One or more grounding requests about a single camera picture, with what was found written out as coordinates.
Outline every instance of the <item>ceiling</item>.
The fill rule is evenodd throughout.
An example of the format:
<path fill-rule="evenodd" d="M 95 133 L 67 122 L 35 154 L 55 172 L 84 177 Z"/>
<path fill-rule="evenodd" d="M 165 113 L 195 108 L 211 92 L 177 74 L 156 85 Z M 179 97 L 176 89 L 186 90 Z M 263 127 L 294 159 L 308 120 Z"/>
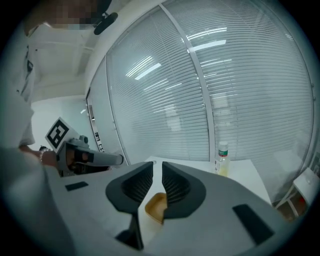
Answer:
<path fill-rule="evenodd" d="M 112 0 L 107 13 L 119 12 L 128 2 L 130 0 Z M 35 88 L 81 82 L 98 38 L 93 29 L 62 30 L 39 26 L 29 43 L 36 73 Z"/>

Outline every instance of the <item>bottle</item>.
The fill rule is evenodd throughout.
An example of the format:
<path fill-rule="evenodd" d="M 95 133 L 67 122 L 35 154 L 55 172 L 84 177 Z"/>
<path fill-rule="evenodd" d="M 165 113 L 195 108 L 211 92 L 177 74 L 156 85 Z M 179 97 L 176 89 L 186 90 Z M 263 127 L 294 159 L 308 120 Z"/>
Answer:
<path fill-rule="evenodd" d="M 219 142 L 218 156 L 216 157 L 214 163 L 215 173 L 227 177 L 229 171 L 228 142 Z"/>

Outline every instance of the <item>person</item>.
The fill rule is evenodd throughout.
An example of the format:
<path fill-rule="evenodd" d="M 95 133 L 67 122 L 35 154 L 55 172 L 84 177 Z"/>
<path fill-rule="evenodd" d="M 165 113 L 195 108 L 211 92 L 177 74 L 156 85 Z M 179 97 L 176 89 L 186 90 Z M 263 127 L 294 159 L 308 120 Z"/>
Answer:
<path fill-rule="evenodd" d="M 28 45 L 28 38 L 41 24 L 53 28 L 67 29 L 72 25 L 89 23 L 90 18 L 97 12 L 99 0 L 43 0 L 23 19 L 8 41 L 0 59 L 1 86 L 10 87 L 19 94 L 28 105 L 31 105 L 35 68 L 32 54 Z M 20 139 L 19 149 L 36 156 L 43 165 L 58 169 L 54 151 L 41 149 L 32 150 L 29 145 L 35 142 L 32 125 L 29 123 Z M 75 162 L 73 150 L 66 152 L 66 162 L 72 166 Z"/>

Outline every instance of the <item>white shirt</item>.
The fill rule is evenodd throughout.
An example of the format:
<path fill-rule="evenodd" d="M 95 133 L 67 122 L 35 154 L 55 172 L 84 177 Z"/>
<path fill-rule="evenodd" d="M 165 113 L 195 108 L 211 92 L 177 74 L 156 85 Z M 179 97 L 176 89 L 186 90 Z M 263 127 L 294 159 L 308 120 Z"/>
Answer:
<path fill-rule="evenodd" d="M 14 91 L 31 106 L 35 82 L 35 69 L 28 46 L 28 37 L 21 23 L 7 42 L 0 59 L 0 84 L 2 89 Z M 35 143 L 31 119 L 20 139 L 21 145 Z"/>

